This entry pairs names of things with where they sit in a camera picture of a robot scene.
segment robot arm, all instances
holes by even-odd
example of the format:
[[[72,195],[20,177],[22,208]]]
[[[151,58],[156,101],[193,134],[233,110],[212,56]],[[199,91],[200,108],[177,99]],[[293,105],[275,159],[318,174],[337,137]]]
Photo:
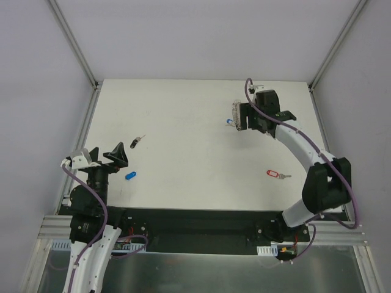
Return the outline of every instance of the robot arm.
[[[232,112],[237,130],[250,128],[272,136],[293,153],[307,172],[302,199],[281,212],[265,231],[269,239],[281,242],[284,236],[295,233],[298,227],[315,215],[337,208],[351,199],[338,176],[316,153],[313,145],[298,133],[302,127],[296,121],[296,117],[290,111],[280,111],[277,93],[274,90],[255,92],[254,88],[250,89],[250,93],[254,94],[253,103],[264,114],[298,130],[295,131],[263,117],[249,103],[235,102]],[[351,184],[349,161],[345,158],[337,159],[324,150],[321,152]]]
[[[88,174],[87,184],[73,177],[81,185],[71,194],[71,255],[63,292],[95,292],[102,289],[104,272],[115,243],[122,231],[127,231],[125,209],[107,206],[109,174],[128,166],[128,159],[120,142],[104,157],[112,162],[98,161],[98,148],[75,151],[62,165]]]

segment blue object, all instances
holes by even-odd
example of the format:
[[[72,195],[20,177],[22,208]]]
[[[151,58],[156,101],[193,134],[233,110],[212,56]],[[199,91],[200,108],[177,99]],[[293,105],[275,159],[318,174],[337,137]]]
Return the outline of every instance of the blue object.
[[[129,173],[129,174],[125,175],[125,179],[126,179],[126,180],[130,180],[130,179],[132,179],[133,177],[135,177],[136,174],[137,174],[136,172]]]

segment metal key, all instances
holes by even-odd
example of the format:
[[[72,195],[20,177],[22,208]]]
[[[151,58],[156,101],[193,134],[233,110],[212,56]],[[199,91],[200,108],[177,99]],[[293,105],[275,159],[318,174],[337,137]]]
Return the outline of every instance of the metal key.
[[[144,134],[142,137],[137,136],[137,137],[133,140],[132,144],[130,145],[130,148],[134,148],[144,136],[145,136],[145,134]]]
[[[292,177],[292,175],[284,175],[284,174],[279,174],[279,179],[284,179],[287,177]]]

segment glass panel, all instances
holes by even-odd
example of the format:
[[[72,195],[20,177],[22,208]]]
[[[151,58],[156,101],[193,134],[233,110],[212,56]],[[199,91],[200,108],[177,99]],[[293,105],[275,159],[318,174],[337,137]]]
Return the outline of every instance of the glass panel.
[[[61,292],[68,262],[68,251],[51,251],[39,292]],[[351,247],[312,247],[293,265],[275,263],[258,256],[140,253],[110,260],[102,292],[365,292]]]

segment cable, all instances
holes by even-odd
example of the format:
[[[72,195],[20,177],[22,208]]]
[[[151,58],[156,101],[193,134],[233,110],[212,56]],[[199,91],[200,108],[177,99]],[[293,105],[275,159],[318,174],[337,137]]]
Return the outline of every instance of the cable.
[[[82,185],[85,189],[87,189],[98,201],[99,201],[99,204],[102,206],[103,208],[103,214],[104,214],[104,220],[103,220],[103,224],[102,224],[102,227],[100,228],[99,232],[97,233],[97,235],[95,235],[93,237],[93,239],[81,250],[80,254],[76,257],[76,260],[75,260],[75,263],[73,264],[73,269],[72,269],[72,273],[71,273],[71,277],[70,277],[70,280],[69,280],[69,286],[68,286],[68,293],[71,292],[72,290],[72,283],[73,283],[73,279],[75,278],[75,273],[76,273],[76,268],[79,266],[79,260],[81,259],[81,256],[86,252],[86,250],[92,246],[92,244],[95,243],[95,241],[98,240],[98,238],[103,234],[103,231],[104,231],[104,228],[106,227],[106,224],[108,222],[108,209],[105,205],[105,203],[103,202],[103,200],[99,197],[99,195],[91,188],[89,187],[86,183],[84,183],[83,181],[81,181],[79,178],[77,178],[74,174],[72,174],[72,172],[70,172],[69,170],[67,170],[67,166],[65,164],[62,165],[62,169],[63,171],[70,177],[72,178],[73,180],[75,180],[76,182],[80,183],[80,185]]]
[[[131,238],[143,238],[145,240],[145,244],[143,246],[141,246],[141,248],[138,248],[136,249],[135,251],[132,251],[132,252],[129,252],[125,255],[120,255],[120,256],[112,256],[114,259],[122,259],[122,258],[127,258],[131,255],[134,255],[136,254],[137,252],[143,250],[145,247],[147,247],[148,245],[148,238],[144,235],[130,235],[130,236],[125,236],[125,237],[121,237],[121,238],[118,238],[118,240],[124,240],[124,239],[131,239]]]
[[[312,246],[313,244],[313,241],[315,240],[315,236],[316,236],[316,226],[314,224],[308,224],[308,226],[311,226],[313,228],[313,234],[312,234],[312,238],[311,238],[311,241],[310,243],[307,245],[307,247],[302,251],[300,252],[297,257],[295,257],[294,259],[297,259],[297,258],[300,258],[304,253],[306,253],[310,247]]]
[[[349,193],[349,196],[350,196],[350,199],[352,201],[352,204],[353,204],[353,211],[354,211],[354,224],[353,225],[347,225],[345,223],[343,223],[341,220],[335,218],[333,215],[329,215],[328,217],[330,217],[331,219],[335,220],[336,222],[338,222],[339,224],[341,224],[342,226],[344,226],[345,228],[347,229],[356,229],[358,226],[359,226],[359,223],[360,223],[360,216],[359,216],[359,210],[358,210],[358,207],[357,207],[357,200],[356,200],[356,196],[354,195],[353,193],[353,190],[352,188],[350,187],[349,183],[346,181],[346,179],[342,176],[342,174],[334,167],[333,164],[331,164],[330,160],[321,152],[321,150],[317,147],[317,145],[315,144],[315,142],[313,142],[304,132],[302,132],[301,130],[298,130],[298,128],[292,126],[292,125],[289,125],[287,123],[284,123],[284,122],[281,122],[281,121],[278,121],[277,119],[274,119],[268,115],[266,115],[265,113],[263,113],[260,109],[258,109],[258,107],[251,101],[250,99],[250,96],[247,92],[247,87],[249,85],[249,83],[252,85],[252,79],[251,78],[247,78],[246,80],[246,83],[244,85],[244,93],[246,94],[246,98],[249,102],[249,104],[251,105],[251,107],[254,108],[255,111],[258,112],[258,114],[260,114],[261,116],[265,117],[266,119],[274,122],[274,123],[277,123],[279,125],[283,125],[285,127],[288,127],[290,129],[292,129],[293,131],[295,131],[296,133],[300,134],[301,136],[303,136],[303,138],[308,141],[308,143],[313,147],[313,149],[318,153],[318,155],[326,162],[326,164],[331,168],[331,170],[338,176],[338,178],[341,180],[341,182],[343,183],[343,185],[345,186],[346,190],[348,191]]]
[[[293,242],[293,245],[292,246],[288,246],[287,248],[292,248],[294,247],[294,251],[295,252],[298,252],[298,242],[299,242],[299,236],[298,236],[298,232],[294,235],[294,242]]]
[[[133,231],[134,231],[134,230],[133,230],[133,227],[130,227],[130,229],[129,229],[129,235],[133,235]],[[126,241],[122,242],[122,246],[124,246],[124,245],[126,245],[126,244],[129,244],[129,242],[130,242],[130,237],[128,237]]]

